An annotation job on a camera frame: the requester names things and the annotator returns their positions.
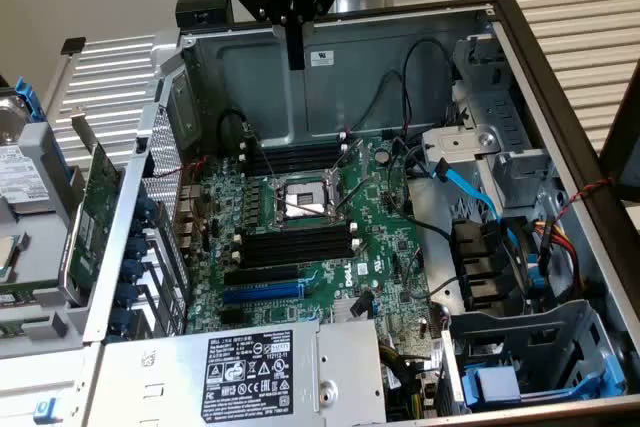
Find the black RAM slot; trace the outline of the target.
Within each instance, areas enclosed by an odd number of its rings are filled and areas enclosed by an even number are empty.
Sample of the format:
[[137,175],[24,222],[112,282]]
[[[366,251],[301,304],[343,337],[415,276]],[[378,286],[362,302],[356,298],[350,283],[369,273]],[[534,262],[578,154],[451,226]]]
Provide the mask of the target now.
[[276,248],[273,248],[273,247],[271,247],[271,248],[261,248],[261,249],[244,249],[243,255],[245,253],[247,253],[247,252],[250,252],[250,251],[258,251],[258,252],[260,252],[260,251],[279,251],[279,250],[309,251],[309,250],[315,250],[315,249],[318,249],[318,250],[321,250],[321,251],[329,250],[329,249],[320,249],[320,248],[290,248],[290,247],[276,247]]
[[314,144],[270,149],[254,149],[244,152],[247,159],[258,161],[263,156],[272,163],[329,162],[341,154],[339,146]]
[[[266,157],[274,171],[298,171],[331,167],[339,155],[334,152],[296,151],[293,153],[268,152]],[[245,168],[247,170],[268,170],[268,163],[261,155],[258,155],[251,162],[247,161]]]
[[300,239],[285,242],[284,240],[278,240],[275,242],[250,242],[249,244],[242,243],[245,249],[261,249],[261,248],[276,248],[276,247],[290,247],[290,248],[320,248],[330,249],[338,248],[344,249],[351,246],[352,236],[347,241],[329,240],[329,239]]
[[352,258],[354,252],[351,249],[329,249],[321,251],[318,249],[309,251],[250,251],[243,255],[241,267],[245,269],[262,268],[269,266],[280,266],[289,264],[299,264],[305,262],[315,262],[327,259]]
[[262,161],[253,164],[245,163],[243,171],[247,176],[283,175],[286,173],[323,170],[332,167],[334,163],[334,159],[293,160],[291,162],[271,163],[268,166],[265,161]]
[[244,244],[249,244],[250,242],[275,242],[278,240],[287,242],[306,238],[347,241],[351,238],[351,232],[345,224],[338,224],[315,228],[285,229],[259,234],[244,234],[242,242]]
[[287,144],[278,146],[259,146],[255,141],[246,140],[244,142],[245,154],[257,155],[260,151],[265,152],[267,155],[293,155],[293,154],[310,154],[310,155],[329,155],[335,156],[341,153],[340,145],[338,143],[302,143],[302,144]]

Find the thin metal locking lever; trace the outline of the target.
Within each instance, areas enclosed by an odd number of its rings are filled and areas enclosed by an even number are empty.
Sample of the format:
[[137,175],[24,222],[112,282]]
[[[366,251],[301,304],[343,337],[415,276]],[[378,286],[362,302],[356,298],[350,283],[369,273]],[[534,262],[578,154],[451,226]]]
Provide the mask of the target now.
[[352,154],[360,148],[362,143],[363,143],[362,139],[357,139],[355,142],[352,142],[351,144],[342,144],[341,145],[342,153],[340,157],[336,160],[336,162],[333,164],[333,166],[330,168],[330,171],[334,172],[337,169],[344,166],[346,163],[348,163]]
[[339,211],[340,209],[345,207],[368,181],[369,178],[361,179],[358,184],[351,190],[349,190],[347,194],[340,200],[340,202],[336,205],[335,210]]

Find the grey metal drive cage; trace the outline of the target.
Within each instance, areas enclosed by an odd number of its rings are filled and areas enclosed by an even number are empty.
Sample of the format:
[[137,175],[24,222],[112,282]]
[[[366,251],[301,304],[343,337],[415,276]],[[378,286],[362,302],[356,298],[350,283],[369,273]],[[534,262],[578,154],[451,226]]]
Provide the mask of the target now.
[[541,144],[530,139],[517,105],[517,81],[499,41],[468,36],[455,43],[456,124],[423,134],[426,160],[445,159],[486,189],[501,209],[542,208],[553,197],[555,168]]

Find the green Dell motherboard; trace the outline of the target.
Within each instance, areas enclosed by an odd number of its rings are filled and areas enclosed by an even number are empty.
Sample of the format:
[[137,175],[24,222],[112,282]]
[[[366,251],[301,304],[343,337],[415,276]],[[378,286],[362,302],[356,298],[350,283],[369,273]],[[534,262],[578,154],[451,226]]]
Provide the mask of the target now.
[[[196,175],[184,190],[184,205],[196,217],[186,253],[193,282],[187,310],[190,334],[225,329],[276,326],[317,321],[332,323],[336,299],[359,298],[373,303],[373,320],[381,338],[389,344],[405,344],[421,338],[430,327],[429,294],[423,275],[426,250],[411,213],[408,175],[417,170],[417,149],[387,137],[369,137],[339,168],[345,196],[363,178],[369,181],[341,209],[345,219],[333,224],[323,220],[294,221],[288,227],[273,223],[270,180],[282,175],[247,176],[242,152],[216,160]],[[377,149],[391,153],[387,166],[374,160]],[[295,265],[297,280],[305,286],[301,298],[224,304],[226,290],[267,284],[225,286],[225,273],[241,267],[244,234],[345,224],[351,232],[352,258],[327,259]],[[244,325],[222,325],[219,314],[240,308],[248,316]]]

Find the blue card retention clip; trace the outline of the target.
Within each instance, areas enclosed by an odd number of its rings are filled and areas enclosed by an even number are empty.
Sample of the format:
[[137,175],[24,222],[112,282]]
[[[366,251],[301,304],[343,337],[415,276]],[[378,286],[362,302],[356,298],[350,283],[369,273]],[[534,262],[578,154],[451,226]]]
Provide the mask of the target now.
[[125,260],[140,261],[148,252],[148,243],[144,237],[129,237],[125,244],[123,258]]
[[136,199],[134,218],[141,222],[153,222],[157,218],[157,202],[146,195]]
[[113,301],[116,306],[129,309],[137,301],[138,296],[138,288],[135,284],[122,282],[116,285]]
[[143,277],[145,267],[140,260],[124,259],[120,267],[120,281],[135,285]]
[[133,325],[133,311],[125,308],[113,308],[108,320],[110,332],[127,334]]

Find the long black expansion slot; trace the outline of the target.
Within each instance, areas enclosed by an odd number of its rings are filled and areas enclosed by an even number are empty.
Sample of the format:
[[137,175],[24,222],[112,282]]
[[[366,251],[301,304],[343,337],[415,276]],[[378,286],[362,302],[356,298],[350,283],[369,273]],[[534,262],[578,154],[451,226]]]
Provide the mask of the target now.
[[225,273],[223,277],[223,284],[227,287],[251,284],[270,284],[297,280],[299,277],[299,269],[295,265],[246,270],[240,269]]

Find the blue expansion slot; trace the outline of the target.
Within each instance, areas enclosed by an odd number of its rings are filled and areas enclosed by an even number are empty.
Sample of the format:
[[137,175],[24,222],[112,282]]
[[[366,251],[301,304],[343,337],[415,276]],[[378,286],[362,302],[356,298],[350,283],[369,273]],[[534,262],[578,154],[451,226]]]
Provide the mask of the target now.
[[240,304],[255,301],[301,298],[305,286],[300,282],[267,284],[255,287],[226,290],[223,292],[224,304]]

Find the green graphics card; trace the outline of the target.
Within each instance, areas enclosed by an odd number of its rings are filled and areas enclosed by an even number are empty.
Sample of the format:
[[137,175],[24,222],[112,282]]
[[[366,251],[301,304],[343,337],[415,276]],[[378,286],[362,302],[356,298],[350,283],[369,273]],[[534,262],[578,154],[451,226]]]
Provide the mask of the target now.
[[91,162],[63,250],[59,287],[69,303],[84,306],[106,251],[119,196],[120,174],[89,126],[83,108],[72,110],[71,123],[91,154]]

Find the black plastic fan shroud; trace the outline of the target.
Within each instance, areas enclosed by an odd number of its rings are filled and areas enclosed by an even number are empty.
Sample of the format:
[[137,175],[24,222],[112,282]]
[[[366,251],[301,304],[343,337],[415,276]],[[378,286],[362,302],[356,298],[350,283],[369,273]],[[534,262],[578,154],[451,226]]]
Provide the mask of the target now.
[[451,252],[465,310],[496,317],[523,312],[528,293],[524,255],[495,221],[456,219]]

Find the silver hard disk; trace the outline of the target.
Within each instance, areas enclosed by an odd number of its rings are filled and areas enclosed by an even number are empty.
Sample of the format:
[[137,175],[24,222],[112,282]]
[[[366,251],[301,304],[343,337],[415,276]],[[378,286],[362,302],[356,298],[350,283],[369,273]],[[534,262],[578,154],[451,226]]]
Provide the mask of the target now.
[[27,103],[18,94],[0,95],[0,196],[21,215],[49,209],[45,184],[32,159],[18,146],[24,127],[31,122]]

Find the dark brown panel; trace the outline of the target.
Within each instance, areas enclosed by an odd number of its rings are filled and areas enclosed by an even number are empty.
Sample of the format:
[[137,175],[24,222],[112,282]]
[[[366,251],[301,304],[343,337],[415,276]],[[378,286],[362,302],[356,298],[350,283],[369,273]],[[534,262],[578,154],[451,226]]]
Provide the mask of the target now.
[[640,203],[640,59],[599,154],[599,164],[621,200]]

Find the silver power supply unit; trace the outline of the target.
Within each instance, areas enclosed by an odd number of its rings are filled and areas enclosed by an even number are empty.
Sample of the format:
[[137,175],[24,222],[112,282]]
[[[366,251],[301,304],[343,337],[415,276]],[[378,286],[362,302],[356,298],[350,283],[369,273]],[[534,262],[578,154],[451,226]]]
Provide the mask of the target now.
[[370,321],[286,323],[107,346],[89,427],[378,427]]

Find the grey metal disk bay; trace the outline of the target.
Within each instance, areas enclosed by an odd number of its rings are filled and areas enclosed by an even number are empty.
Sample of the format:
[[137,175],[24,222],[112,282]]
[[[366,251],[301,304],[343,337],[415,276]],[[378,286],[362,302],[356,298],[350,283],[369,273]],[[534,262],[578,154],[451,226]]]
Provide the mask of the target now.
[[470,368],[513,366],[521,392],[531,393],[569,387],[601,369],[606,354],[618,360],[600,316],[585,300],[530,315],[454,315],[442,347],[436,394],[441,416],[501,411],[472,412],[465,405],[461,379]]

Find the blue plastic latch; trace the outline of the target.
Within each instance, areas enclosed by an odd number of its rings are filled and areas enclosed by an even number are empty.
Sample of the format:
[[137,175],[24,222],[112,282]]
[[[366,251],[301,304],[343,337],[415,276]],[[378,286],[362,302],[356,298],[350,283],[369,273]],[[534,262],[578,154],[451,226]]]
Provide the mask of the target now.
[[32,419],[35,425],[52,425],[58,422],[56,414],[57,398],[40,399],[33,410]]

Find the blue disk caddy rail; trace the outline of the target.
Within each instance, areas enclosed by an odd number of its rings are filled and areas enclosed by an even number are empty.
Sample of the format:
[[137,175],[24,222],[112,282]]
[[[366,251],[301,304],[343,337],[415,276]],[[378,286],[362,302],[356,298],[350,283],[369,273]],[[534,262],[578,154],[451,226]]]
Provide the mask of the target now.
[[[44,122],[48,124],[47,116],[42,109],[40,100],[38,99],[36,92],[33,90],[33,86],[30,83],[26,82],[23,77],[18,78],[15,84],[15,92],[25,102],[27,110],[29,112],[29,117],[32,122]],[[66,178],[68,180],[71,180],[72,171],[68,166],[56,139],[53,139],[53,146],[56,156],[63,167]]]

